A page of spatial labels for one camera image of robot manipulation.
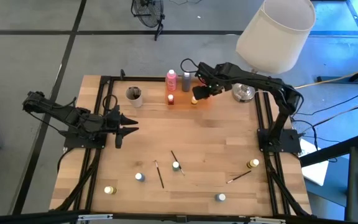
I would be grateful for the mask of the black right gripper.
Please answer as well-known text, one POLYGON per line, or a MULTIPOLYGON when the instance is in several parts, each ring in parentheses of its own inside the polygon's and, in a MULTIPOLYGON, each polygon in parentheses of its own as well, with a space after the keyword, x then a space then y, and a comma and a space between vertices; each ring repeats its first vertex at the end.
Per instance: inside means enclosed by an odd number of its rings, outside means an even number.
POLYGON ((204 86, 194 86, 193 96, 196 100, 207 99, 210 95, 218 95, 232 89, 232 83, 227 75, 220 74, 220 67, 210 67, 204 62, 198 64, 196 77, 204 86))

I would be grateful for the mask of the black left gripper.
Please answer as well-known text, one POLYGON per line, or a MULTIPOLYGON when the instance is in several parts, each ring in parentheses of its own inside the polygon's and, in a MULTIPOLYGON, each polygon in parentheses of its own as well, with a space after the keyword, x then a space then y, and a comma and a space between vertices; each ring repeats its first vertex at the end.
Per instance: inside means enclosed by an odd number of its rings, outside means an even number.
POLYGON ((122 147, 124 137, 137 131, 138 128, 122 127, 117 130, 117 126, 115 124, 109 124, 109 119, 112 118, 113 114, 114 120, 122 126, 138 124, 137 121, 127 118, 123 113, 121 113, 119 105, 116 105, 113 110, 108 110, 104 116, 100 116, 99 114, 90 114, 87 117, 87 132, 116 134, 115 148, 120 149, 122 147))

